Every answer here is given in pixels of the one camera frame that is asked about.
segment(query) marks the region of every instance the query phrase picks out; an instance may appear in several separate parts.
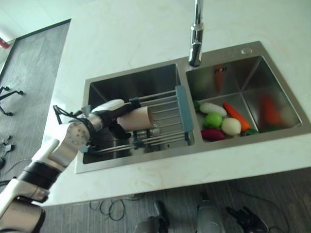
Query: chrome faucet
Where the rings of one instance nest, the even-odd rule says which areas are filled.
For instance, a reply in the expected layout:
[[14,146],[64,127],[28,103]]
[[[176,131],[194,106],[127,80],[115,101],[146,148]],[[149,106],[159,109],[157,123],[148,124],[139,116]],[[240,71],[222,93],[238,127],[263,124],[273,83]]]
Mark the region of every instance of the chrome faucet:
[[189,55],[189,64],[198,67],[201,64],[202,57],[202,39],[204,24],[202,23],[203,0],[195,0],[195,18],[191,26],[191,49]]

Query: white countertop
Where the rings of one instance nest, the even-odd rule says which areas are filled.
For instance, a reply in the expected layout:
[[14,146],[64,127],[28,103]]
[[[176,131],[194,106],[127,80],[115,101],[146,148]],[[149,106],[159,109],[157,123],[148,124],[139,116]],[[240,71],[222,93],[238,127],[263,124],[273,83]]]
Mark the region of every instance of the white countertop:
[[[311,116],[309,0],[205,0],[203,52],[261,41]],[[51,106],[82,105],[85,80],[188,56],[193,0],[105,0],[72,18]],[[50,107],[43,141],[57,125]],[[311,134],[75,174],[73,161],[45,205],[109,198],[311,165]]]

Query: metal rack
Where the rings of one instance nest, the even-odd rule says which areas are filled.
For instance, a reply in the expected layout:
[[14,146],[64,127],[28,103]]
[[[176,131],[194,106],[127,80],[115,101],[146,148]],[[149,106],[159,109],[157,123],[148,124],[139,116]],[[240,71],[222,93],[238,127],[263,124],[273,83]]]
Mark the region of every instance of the metal rack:
[[148,106],[154,119],[154,128],[134,131],[127,143],[93,151],[92,154],[106,154],[123,150],[148,148],[150,151],[169,148],[172,143],[190,143],[189,133],[193,129],[186,92],[183,86],[175,90],[130,99],[130,102]]

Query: paper cup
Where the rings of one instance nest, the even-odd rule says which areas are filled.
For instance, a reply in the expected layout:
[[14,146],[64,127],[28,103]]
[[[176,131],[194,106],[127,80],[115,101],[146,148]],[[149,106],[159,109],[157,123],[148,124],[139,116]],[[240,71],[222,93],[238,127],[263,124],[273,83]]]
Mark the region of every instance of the paper cup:
[[117,119],[125,131],[138,131],[153,127],[152,113],[148,107],[141,107]]

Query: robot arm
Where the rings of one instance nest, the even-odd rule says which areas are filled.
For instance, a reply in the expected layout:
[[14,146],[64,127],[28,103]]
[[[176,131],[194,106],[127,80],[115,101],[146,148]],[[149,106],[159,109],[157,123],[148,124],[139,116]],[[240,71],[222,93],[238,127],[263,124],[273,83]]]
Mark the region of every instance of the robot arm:
[[[12,179],[0,194],[0,232],[38,232],[45,213],[32,201],[45,202],[50,187],[76,157],[81,146],[91,141],[96,132],[112,123],[116,125],[117,117],[133,109],[134,106],[124,104],[123,100],[112,100],[94,109],[87,118],[59,125],[54,139],[37,151],[20,176]],[[129,137],[120,126],[117,135]]]

